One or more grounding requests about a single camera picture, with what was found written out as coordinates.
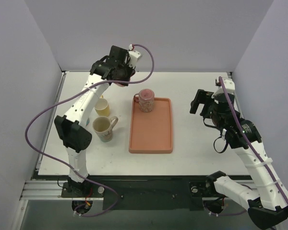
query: orange tray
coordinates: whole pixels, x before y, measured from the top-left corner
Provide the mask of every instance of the orange tray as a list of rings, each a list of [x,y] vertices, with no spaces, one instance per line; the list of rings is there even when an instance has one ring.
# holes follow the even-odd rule
[[[130,153],[173,151],[172,106],[169,98],[155,98],[154,109],[144,113],[133,101],[129,140]]]

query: pink mug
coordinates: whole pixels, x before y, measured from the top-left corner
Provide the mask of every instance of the pink mug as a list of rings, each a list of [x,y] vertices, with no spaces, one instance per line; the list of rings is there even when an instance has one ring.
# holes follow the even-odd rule
[[[141,90],[139,93],[133,96],[133,99],[139,103],[139,107],[142,112],[148,113],[154,108],[155,94],[150,89]]]

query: white table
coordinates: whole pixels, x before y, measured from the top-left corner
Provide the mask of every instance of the white table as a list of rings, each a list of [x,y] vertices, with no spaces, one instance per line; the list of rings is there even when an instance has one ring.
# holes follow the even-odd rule
[[[68,72],[60,95],[60,101],[78,93],[84,86],[88,72]],[[136,73],[132,80],[140,80],[148,73]],[[214,92],[215,78],[227,77],[226,73],[166,73],[156,72],[141,84],[128,87],[111,85],[103,94],[109,101],[111,115],[119,118],[114,128],[113,140],[103,143],[92,130],[92,121],[97,117],[95,111],[90,115],[88,130],[93,134],[87,148],[86,163],[90,175],[209,175],[223,171],[228,175],[249,175],[242,161],[228,147],[223,154],[216,153],[213,141],[219,137],[217,130],[203,125],[199,116],[190,114],[190,103],[198,89]],[[173,152],[171,154],[132,154],[128,151],[131,123],[132,97],[141,89],[149,88],[156,97],[167,97],[172,102],[173,114]],[[56,115],[63,115],[73,101],[60,105]],[[217,149],[224,142],[217,141]],[[62,141],[54,124],[48,136],[45,152],[68,161]],[[68,175],[65,165],[43,157],[39,175]]]

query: mug handle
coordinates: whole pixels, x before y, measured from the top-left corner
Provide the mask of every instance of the mug handle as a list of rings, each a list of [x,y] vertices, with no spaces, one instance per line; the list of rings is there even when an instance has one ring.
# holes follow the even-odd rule
[[[117,124],[118,121],[119,121],[119,118],[117,116],[113,116],[110,118],[112,128],[114,128],[114,126]]]
[[[136,102],[139,102],[139,97],[136,97],[137,95],[139,95],[139,94],[136,93],[136,94],[133,96],[133,99],[134,99]]]

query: gray floor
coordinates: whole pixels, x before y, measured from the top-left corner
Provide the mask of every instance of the gray floor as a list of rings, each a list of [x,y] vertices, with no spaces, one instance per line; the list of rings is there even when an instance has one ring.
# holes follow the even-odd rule
[[[227,213],[241,207],[228,201]],[[90,213],[99,212],[101,201]],[[29,201],[21,230],[257,230],[248,214],[210,217],[206,211],[111,211],[94,218],[73,217],[71,201]]]

